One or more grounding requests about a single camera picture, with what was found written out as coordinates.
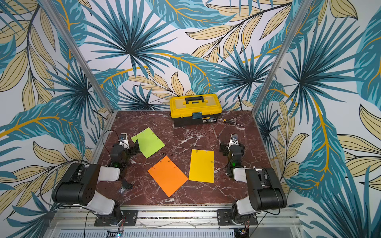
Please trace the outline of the yellow paper sheet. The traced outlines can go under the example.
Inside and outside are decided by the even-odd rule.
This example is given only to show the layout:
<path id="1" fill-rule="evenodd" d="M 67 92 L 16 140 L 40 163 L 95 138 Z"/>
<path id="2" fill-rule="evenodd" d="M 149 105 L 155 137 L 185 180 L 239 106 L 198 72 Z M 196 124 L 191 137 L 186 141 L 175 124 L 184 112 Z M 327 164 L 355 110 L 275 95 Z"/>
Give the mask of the yellow paper sheet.
<path id="1" fill-rule="evenodd" d="M 189 180 L 214 183 L 214 151 L 192 150 Z"/>

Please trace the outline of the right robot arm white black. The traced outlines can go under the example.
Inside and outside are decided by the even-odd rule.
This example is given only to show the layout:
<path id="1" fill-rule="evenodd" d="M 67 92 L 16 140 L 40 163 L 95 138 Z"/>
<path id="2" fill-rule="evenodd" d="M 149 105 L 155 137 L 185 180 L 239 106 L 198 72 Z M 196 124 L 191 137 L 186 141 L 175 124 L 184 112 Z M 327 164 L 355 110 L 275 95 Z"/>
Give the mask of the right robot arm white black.
<path id="1" fill-rule="evenodd" d="M 247 185 L 248 196 L 233 203 L 227 214 L 218 215 L 224 219 L 223 225 L 241 225 L 256 218 L 256 213 L 281 209 L 287 206 L 286 195 L 273 168 L 245 168 L 242 157 L 245 147 L 236 140 L 221 143 L 219 151 L 228 158 L 226 175 L 234 181 Z"/>

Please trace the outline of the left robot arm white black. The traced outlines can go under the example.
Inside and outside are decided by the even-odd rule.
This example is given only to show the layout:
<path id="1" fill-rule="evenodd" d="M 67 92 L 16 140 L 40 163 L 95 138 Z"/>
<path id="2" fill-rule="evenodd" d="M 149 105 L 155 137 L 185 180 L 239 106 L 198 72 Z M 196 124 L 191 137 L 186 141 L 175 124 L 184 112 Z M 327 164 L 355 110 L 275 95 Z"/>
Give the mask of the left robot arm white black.
<path id="1" fill-rule="evenodd" d="M 101 181 L 121 181 L 122 191 L 133 188 L 133 185 L 122 179 L 121 171 L 127 166 L 127 160 L 140 153 L 137 140 L 133 147 L 124 147 L 124 141 L 112 147 L 111 166 L 98 164 L 73 164 L 63 175 L 52 193 L 55 203 L 64 205 L 78 205 L 90 212 L 104 224 L 120 225 L 125 216 L 119 202 L 107 198 L 96 190 Z"/>

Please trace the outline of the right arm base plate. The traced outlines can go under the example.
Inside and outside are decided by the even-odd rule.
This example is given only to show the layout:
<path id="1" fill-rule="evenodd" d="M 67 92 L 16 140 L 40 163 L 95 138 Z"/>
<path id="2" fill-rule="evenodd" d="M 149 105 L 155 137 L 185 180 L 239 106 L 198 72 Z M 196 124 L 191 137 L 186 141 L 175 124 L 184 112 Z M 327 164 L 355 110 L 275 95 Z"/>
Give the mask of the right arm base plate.
<path id="1" fill-rule="evenodd" d="M 241 215 L 233 207 L 231 209 L 218 209 L 216 212 L 219 226 L 251 226 L 258 224 L 255 214 Z"/>

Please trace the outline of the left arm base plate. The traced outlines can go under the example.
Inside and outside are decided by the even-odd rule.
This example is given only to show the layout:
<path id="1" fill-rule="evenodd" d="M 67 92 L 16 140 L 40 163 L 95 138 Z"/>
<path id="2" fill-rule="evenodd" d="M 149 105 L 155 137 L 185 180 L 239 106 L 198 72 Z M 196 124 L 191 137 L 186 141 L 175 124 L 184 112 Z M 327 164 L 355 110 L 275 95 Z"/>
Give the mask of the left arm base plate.
<path id="1" fill-rule="evenodd" d="M 114 211 L 109 215 L 96 215 L 95 227 L 134 227 L 137 222 L 137 210 Z"/>

